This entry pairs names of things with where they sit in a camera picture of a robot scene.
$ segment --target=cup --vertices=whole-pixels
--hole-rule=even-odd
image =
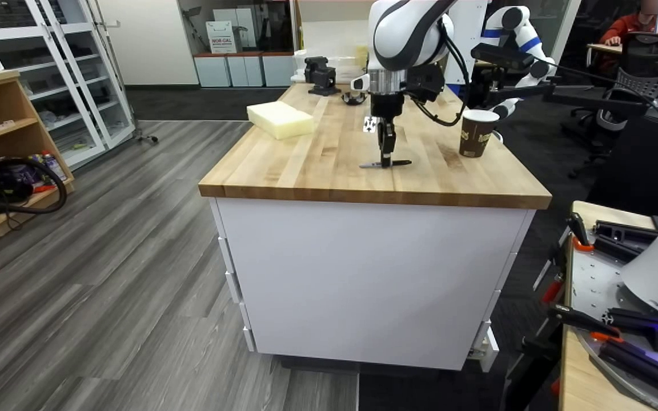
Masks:
[[[458,156],[462,157],[481,157],[495,121],[497,121],[495,111],[466,109],[464,124],[462,124]]]

